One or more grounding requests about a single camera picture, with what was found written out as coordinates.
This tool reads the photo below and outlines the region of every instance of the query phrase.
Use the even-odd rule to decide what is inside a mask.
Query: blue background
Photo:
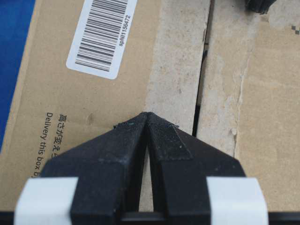
[[[3,143],[34,3],[35,0],[0,0],[0,146]]]

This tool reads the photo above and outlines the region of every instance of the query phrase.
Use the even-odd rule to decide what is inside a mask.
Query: white tape
[[[212,225],[268,225],[257,179],[207,177]]]
[[[29,179],[15,209],[14,225],[72,225],[77,177]]]

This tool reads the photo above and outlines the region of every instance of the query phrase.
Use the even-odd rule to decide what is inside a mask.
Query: cardboard surface
[[[297,0],[267,15],[212,3],[197,137],[258,178],[269,211],[300,210],[299,9]]]
[[[0,210],[13,210],[27,178],[51,157],[61,115],[59,153],[146,110],[192,131],[210,1],[139,0],[115,80],[66,67],[82,6],[36,1],[0,155]],[[152,207],[149,185],[144,210]]]

